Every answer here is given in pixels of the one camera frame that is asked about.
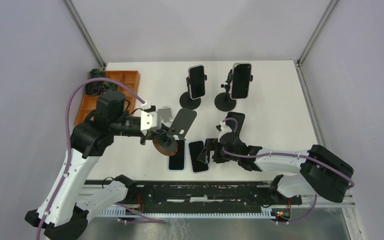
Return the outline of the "lilac cased phone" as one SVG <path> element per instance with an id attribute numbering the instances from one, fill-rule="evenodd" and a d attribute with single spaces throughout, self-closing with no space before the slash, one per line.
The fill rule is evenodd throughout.
<path id="1" fill-rule="evenodd" d="M 189 155 L 191 161 L 192 172 L 203 173 L 209 170 L 209 164 L 203 162 L 205 160 L 204 153 L 204 143 L 202 141 L 193 141 L 188 144 L 189 147 Z"/>

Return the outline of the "brown round base stand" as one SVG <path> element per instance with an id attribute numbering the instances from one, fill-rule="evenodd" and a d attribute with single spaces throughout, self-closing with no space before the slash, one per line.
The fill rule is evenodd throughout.
<path id="1" fill-rule="evenodd" d="M 170 127 L 164 133 L 157 134 L 152 139 L 155 149 L 164 156 L 174 156 L 178 152 L 178 144 L 176 140 L 185 140 L 188 131 L 197 117 L 197 112 L 181 108 Z"/>

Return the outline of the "silver white phone stand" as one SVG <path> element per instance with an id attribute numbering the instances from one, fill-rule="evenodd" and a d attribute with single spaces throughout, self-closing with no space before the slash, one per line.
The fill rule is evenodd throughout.
<path id="1" fill-rule="evenodd" d="M 157 110 L 157 113 L 159 114 L 161 118 L 161 124 L 165 125 L 166 127 L 170 127 L 175 119 L 175 115 L 173 113 L 173 109 L 169 106 L 161 107 Z"/>

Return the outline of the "light blue cased phone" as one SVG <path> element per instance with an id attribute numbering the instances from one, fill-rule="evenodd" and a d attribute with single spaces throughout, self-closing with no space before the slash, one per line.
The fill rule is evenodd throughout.
<path id="1" fill-rule="evenodd" d="M 168 159 L 168 170 L 169 171 L 183 171 L 185 169 L 185 141 L 176 140 L 178 149 L 175 155 L 170 156 Z"/>

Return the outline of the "black phone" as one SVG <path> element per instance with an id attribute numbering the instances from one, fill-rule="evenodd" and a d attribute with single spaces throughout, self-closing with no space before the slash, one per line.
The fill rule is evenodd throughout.
<path id="1" fill-rule="evenodd" d="M 238 136 L 242 130 L 246 115 L 240 112 L 229 111 L 225 117 L 225 124 L 229 126 Z"/>

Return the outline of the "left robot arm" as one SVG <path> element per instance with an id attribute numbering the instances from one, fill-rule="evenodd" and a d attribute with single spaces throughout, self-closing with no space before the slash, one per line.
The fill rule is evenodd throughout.
<path id="1" fill-rule="evenodd" d="M 120 91 L 104 92 L 97 98 L 95 109 L 69 131 L 65 159 L 51 191 L 39 208 L 25 216 L 37 228 L 38 237 L 76 240 L 105 209 L 121 201 L 131 204 L 136 200 L 136 182 L 125 175 L 117 176 L 85 201 L 77 200 L 88 175 L 116 136 L 139 137 L 144 142 L 161 128 L 154 105 L 144 102 L 143 114 L 135 117 L 129 115 L 126 101 Z"/>

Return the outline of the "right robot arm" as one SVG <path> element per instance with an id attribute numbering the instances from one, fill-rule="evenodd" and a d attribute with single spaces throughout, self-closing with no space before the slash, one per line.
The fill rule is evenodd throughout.
<path id="1" fill-rule="evenodd" d="M 247 145 L 229 132 L 206 139 L 197 160 L 207 164 L 210 158 L 217 163 L 236 162 L 250 172 L 279 172 L 268 191 L 275 204 L 300 195 L 318 195 L 342 203 L 347 190 L 355 186 L 353 167 L 319 144 L 309 150 L 279 151 Z"/>

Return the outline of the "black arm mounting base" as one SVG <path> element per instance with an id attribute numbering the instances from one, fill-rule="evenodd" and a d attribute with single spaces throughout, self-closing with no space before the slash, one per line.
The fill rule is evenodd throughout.
<path id="1" fill-rule="evenodd" d="M 268 181 L 151 181 L 139 180 L 116 202 L 140 205 L 146 214 L 258 213 L 264 207 L 301 205 L 275 193 Z"/>

